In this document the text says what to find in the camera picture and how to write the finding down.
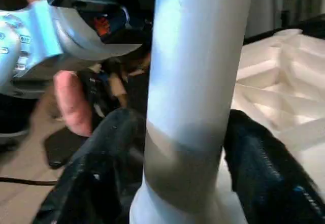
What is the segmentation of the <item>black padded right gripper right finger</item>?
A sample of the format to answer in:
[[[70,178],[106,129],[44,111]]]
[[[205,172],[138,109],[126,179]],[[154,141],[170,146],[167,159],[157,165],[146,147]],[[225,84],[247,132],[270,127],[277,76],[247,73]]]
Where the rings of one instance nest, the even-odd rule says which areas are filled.
[[[248,223],[324,223],[315,182],[266,127],[231,110],[223,148]]]

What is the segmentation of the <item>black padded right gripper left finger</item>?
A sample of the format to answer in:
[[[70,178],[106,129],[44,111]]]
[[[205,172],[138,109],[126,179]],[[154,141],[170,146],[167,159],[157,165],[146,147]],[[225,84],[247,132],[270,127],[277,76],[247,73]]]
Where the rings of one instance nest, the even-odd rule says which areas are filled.
[[[109,113],[72,156],[40,205],[35,223],[128,223],[142,182],[145,119]]]

